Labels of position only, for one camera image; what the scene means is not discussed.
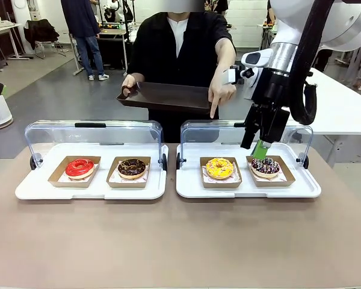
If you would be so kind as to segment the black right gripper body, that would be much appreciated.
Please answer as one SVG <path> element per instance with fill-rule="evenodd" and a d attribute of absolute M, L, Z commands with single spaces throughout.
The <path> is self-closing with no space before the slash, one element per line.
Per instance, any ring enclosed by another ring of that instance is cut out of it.
<path fill-rule="evenodd" d="M 285 96 L 288 88 L 289 74 L 264 68 L 252 94 L 252 107 L 255 109 L 277 110 L 288 105 Z"/>

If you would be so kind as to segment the person's left hand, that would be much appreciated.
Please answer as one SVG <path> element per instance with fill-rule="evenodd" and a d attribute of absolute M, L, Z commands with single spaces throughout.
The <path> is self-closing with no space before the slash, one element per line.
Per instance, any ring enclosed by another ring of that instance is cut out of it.
<path fill-rule="evenodd" d="M 236 87 L 232 84 L 222 85 L 218 78 L 213 78 L 208 90 L 208 101 L 211 103 L 210 118 L 215 117 L 218 106 L 234 97 Z"/>

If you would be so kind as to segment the person's right hand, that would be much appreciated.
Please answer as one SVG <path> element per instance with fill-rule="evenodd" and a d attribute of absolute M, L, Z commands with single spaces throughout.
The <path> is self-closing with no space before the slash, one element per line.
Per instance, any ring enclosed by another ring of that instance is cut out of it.
<path fill-rule="evenodd" d="M 133 88 L 134 85 L 136 85 L 137 81 L 135 77 L 131 74 L 126 75 L 122 87 L 121 87 L 121 93 L 123 96 L 128 96 L 131 92 L 131 88 Z"/>

